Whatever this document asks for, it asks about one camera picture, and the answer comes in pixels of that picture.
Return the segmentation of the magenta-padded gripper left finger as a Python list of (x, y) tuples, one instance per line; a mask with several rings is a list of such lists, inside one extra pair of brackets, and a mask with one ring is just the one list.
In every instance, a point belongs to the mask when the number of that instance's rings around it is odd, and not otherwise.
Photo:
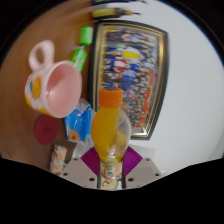
[(96, 189), (100, 173), (100, 161), (94, 147), (80, 158), (74, 157), (63, 169), (60, 177), (84, 188)]

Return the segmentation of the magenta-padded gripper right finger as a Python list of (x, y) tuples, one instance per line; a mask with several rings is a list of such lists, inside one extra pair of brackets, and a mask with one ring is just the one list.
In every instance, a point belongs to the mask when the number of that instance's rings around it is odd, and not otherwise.
[(150, 157), (143, 158), (129, 147), (123, 157), (123, 188), (134, 189), (150, 184), (163, 175)]

